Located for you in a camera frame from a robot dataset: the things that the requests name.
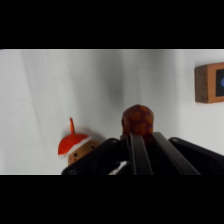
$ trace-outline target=red cap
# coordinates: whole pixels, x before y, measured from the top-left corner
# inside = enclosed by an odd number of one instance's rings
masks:
[[[84,134],[75,134],[73,121],[71,120],[71,132],[72,134],[68,135],[59,144],[58,155],[65,157],[73,153],[76,149],[80,148],[86,142],[91,140],[91,137]]]

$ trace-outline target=brown wooden object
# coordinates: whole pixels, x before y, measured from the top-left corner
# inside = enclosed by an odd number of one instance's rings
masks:
[[[195,68],[195,100],[198,103],[224,101],[224,63]]]

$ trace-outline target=small toy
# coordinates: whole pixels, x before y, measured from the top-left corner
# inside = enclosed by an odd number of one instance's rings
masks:
[[[58,155],[61,158],[67,156],[69,166],[100,145],[88,135],[76,134],[72,118],[70,121],[71,134],[62,139],[58,147]]]
[[[123,113],[123,135],[142,135],[145,144],[150,142],[153,133],[154,114],[146,106],[135,105]]]

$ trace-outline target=red mushroom figurine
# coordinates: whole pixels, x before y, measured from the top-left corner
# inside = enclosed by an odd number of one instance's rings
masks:
[[[88,135],[76,134],[72,118],[70,121],[71,134],[62,139],[58,147],[58,155],[61,158],[68,157],[68,165],[73,164],[100,145]]]

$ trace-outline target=black metal rod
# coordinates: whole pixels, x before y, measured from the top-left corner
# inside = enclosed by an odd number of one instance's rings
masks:
[[[159,132],[154,132],[153,138],[170,162],[181,175],[200,175],[188,160]]]
[[[151,164],[141,135],[131,134],[131,164],[134,175],[153,175]]]

